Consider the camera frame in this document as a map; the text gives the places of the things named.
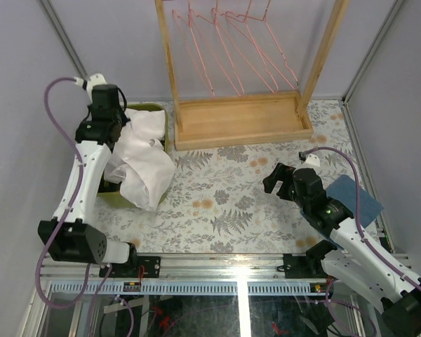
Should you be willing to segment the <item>wooden clothes rack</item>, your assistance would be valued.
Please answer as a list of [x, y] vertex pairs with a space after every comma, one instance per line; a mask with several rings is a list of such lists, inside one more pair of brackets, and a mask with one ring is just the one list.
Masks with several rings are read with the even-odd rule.
[[[180, 1], [157, 1], [156, 14], [166, 57], [174, 106], [175, 146], [198, 150], [308, 139], [313, 134], [307, 111], [321, 72], [348, 8], [347, 1], [271, 1], [269, 22], [298, 76], [292, 90], [280, 82], [269, 93], [248, 74], [253, 90], [241, 97], [209, 59], [217, 98], [209, 98], [192, 73], [176, 32], [171, 11]], [[215, 1], [194, 1], [200, 14], [210, 15]]]

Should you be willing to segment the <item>pink wire hanger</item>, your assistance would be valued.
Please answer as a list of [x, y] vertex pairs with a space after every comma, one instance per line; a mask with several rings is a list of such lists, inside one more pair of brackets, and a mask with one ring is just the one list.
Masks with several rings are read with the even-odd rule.
[[205, 88], [209, 98], [216, 98], [215, 84], [211, 76], [206, 40], [193, 13], [194, 1], [180, 1], [172, 11], [173, 24], [188, 57], [188, 65], [199, 83]]

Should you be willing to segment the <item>pink hanger of black shirt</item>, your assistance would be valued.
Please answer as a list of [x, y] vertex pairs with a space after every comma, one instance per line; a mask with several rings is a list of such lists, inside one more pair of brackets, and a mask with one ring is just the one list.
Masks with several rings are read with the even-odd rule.
[[260, 13], [256, 10], [254, 1], [216, 1], [211, 11], [211, 21], [227, 58], [229, 78], [237, 95], [254, 89], [254, 85], [248, 83], [248, 74], [252, 74], [267, 92], [279, 91], [269, 56], [250, 27], [251, 23], [264, 27], [268, 9], [262, 9]]

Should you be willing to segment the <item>pink hanger of white shirt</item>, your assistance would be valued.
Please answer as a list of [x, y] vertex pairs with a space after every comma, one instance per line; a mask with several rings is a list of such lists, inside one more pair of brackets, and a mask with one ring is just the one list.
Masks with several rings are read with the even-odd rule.
[[296, 71], [289, 64], [288, 56], [269, 22], [272, 2], [264, 1], [263, 4], [265, 7], [260, 8], [254, 1], [249, 1], [241, 12], [225, 11], [222, 16], [231, 28], [251, 43], [263, 71], [261, 78], [271, 86], [270, 91], [278, 92], [280, 82], [289, 89], [298, 89], [300, 82]]

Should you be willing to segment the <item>pink hanger of plaid shirt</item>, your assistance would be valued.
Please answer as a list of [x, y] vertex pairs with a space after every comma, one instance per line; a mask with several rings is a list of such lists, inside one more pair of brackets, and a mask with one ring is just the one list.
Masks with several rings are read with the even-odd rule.
[[219, 1], [210, 6], [210, 15], [200, 14], [194, 1], [187, 2], [187, 26], [198, 58], [198, 73], [211, 98], [217, 98], [215, 84], [211, 79], [209, 59], [218, 66], [224, 78], [241, 97], [245, 91], [227, 46], [227, 36], [222, 31], [217, 17]]

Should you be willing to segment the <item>folded blue cloth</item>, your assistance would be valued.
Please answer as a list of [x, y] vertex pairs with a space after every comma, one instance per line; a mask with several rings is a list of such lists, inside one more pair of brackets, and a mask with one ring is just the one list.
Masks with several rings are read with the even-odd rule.
[[[356, 183], [346, 174], [336, 178], [327, 188], [326, 194], [344, 204], [353, 214], [356, 212]], [[362, 187], [360, 188], [361, 226], [367, 228], [380, 215], [384, 206]]]

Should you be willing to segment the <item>aluminium front frame rail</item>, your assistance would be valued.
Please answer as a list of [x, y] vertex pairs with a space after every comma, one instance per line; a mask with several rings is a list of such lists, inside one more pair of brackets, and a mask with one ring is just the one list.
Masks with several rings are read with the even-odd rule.
[[[283, 254], [204, 254], [155, 253], [161, 258], [159, 280], [227, 281], [245, 276], [248, 280], [273, 281], [284, 279]], [[41, 278], [52, 280], [80, 280], [86, 264], [57, 262], [45, 257]]]

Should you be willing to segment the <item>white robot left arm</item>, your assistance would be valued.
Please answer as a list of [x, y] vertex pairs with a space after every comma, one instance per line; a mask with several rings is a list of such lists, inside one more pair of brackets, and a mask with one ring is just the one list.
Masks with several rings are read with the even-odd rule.
[[67, 140], [74, 163], [65, 192], [51, 220], [39, 223], [38, 235], [55, 261], [104, 264], [115, 277], [132, 277], [140, 267], [134, 244], [110, 241], [91, 225], [104, 169], [128, 121], [120, 104], [123, 95], [104, 79], [75, 79], [75, 83], [91, 103], [75, 137]]

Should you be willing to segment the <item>floral patterned tablecloth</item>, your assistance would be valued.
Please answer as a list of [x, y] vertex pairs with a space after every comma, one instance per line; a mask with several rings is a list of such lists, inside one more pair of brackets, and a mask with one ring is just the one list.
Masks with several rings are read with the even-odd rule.
[[300, 253], [320, 240], [298, 207], [264, 191], [278, 163], [297, 166], [300, 151], [321, 147], [325, 185], [351, 175], [355, 154], [336, 100], [313, 100], [308, 140], [168, 153], [175, 175], [155, 212], [95, 202], [94, 225], [141, 253]]

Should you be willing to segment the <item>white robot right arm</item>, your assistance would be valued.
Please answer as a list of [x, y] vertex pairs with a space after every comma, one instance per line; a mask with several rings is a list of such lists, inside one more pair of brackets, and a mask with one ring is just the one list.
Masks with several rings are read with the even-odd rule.
[[313, 168], [279, 163], [262, 183], [268, 194], [281, 183], [277, 196], [294, 202], [325, 237], [306, 253], [310, 275], [326, 273], [345, 283], [381, 314], [395, 336], [421, 334], [421, 276], [356, 225], [354, 214], [327, 195]]

